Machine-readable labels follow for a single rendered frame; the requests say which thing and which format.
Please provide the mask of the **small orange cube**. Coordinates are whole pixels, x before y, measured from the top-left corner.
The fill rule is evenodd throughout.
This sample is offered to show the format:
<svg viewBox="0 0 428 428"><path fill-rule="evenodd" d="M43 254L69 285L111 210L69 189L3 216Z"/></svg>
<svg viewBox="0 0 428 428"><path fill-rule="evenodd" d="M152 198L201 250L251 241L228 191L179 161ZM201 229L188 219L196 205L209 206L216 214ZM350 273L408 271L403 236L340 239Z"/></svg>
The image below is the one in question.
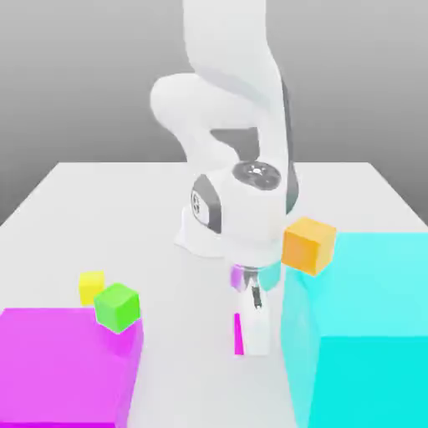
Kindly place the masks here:
<svg viewBox="0 0 428 428"><path fill-rule="evenodd" d="M283 233L283 264L316 276L332 261L337 229L309 217L300 217Z"/></svg>

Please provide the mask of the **large cyan box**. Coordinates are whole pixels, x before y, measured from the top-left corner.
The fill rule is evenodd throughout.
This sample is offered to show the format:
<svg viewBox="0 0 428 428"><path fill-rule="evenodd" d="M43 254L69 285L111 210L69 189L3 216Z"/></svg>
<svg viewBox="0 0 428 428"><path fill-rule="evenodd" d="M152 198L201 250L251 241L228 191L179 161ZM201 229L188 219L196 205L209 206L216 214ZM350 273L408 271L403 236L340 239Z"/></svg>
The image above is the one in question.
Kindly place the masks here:
<svg viewBox="0 0 428 428"><path fill-rule="evenodd" d="M288 268L281 342L298 428L428 428L428 232L337 236Z"/></svg>

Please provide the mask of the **small green cube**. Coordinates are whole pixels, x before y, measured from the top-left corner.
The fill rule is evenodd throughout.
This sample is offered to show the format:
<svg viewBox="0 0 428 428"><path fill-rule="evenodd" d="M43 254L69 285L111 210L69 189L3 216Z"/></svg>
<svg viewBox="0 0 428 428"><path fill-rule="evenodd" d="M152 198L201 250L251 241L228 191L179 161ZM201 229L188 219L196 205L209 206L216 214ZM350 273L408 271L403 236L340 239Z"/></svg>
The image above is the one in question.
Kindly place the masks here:
<svg viewBox="0 0 428 428"><path fill-rule="evenodd" d="M122 283L113 283L94 298L97 322L121 334L140 318L139 294Z"/></svg>

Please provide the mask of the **large magenta box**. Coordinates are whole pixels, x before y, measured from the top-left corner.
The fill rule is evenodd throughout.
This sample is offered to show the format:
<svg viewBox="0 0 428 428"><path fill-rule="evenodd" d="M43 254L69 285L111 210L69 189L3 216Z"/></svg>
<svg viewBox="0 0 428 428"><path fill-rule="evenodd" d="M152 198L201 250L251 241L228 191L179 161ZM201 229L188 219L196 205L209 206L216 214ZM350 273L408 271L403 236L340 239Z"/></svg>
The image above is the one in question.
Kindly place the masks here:
<svg viewBox="0 0 428 428"><path fill-rule="evenodd" d="M128 428L142 322L120 334L93 308L0 313L0 428Z"/></svg>

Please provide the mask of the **small yellow cube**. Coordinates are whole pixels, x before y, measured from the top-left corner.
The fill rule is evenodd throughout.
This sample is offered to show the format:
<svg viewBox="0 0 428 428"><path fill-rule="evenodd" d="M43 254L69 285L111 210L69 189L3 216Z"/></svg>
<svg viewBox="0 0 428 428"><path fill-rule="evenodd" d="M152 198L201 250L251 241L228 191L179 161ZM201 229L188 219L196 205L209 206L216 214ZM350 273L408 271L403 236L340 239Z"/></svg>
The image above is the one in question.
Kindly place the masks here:
<svg viewBox="0 0 428 428"><path fill-rule="evenodd" d="M79 297L83 306L90 306L94 298L104 290L104 272L90 271L79 275Z"/></svg>

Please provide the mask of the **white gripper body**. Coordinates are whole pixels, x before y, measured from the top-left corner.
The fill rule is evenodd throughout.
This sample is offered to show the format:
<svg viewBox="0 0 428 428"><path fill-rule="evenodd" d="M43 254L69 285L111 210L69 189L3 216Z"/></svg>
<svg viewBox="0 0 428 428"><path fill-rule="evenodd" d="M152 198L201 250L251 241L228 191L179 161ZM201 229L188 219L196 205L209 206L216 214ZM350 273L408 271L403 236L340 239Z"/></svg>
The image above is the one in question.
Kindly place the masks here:
<svg viewBox="0 0 428 428"><path fill-rule="evenodd" d="M242 341L246 356L266 356L270 352L270 313L268 303L255 307L251 293L244 293L240 302Z"/></svg>

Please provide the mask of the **small magenta cube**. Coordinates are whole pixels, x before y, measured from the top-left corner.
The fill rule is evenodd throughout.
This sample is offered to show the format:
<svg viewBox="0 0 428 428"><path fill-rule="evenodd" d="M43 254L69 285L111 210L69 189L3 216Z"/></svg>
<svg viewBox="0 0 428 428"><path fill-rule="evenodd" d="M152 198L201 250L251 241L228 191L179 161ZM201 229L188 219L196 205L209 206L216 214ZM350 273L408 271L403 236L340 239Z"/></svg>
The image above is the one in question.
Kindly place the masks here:
<svg viewBox="0 0 428 428"><path fill-rule="evenodd" d="M234 314L234 352L235 355L244 355L240 313Z"/></svg>

